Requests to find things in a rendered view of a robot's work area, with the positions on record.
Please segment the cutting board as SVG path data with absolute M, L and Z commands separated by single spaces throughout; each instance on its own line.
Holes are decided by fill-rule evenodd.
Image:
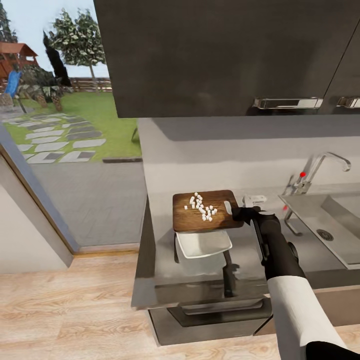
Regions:
M 199 197 L 201 198 L 200 203 L 204 206 L 201 208 L 205 210 L 204 216 L 209 215 L 210 220 L 202 219 L 203 213 L 197 207 Z M 194 208 L 190 204 L 192 198 L 195 204 Z M 180 233 L 242 228 L 244 220 L 234 221 L 232 214 L 227 212 L 224 201 L 228 201 L 231 208 L 239 207 L 233 191 L 229 189 L 174 194 L 172 197 L 174 231 Z M 209 214 L 209 212 L 211 213 Z

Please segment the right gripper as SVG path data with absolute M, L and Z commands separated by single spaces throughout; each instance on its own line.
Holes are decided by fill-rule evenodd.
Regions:
M 234 221 L 244 221 L 247 223 L 246 216 L 251 211 L 261 211 L 261 208 L 259 206 L 252 207 L 233 207 L 231 208 L 232 212 L 232 219 Z

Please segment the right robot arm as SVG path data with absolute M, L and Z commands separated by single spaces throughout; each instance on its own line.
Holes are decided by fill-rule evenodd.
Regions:
M 279 219 L 273 212 L 253 207 L 265 201 L 264 195 L 244 196 L 243 208 L 233 207 L 231 212 L 234 221 L 250 225 L 264 266 L 281 360 L 360 360 L 360 354 L 347 349 L 322 309 L 299 265 L 296 247 L 281 233 Z

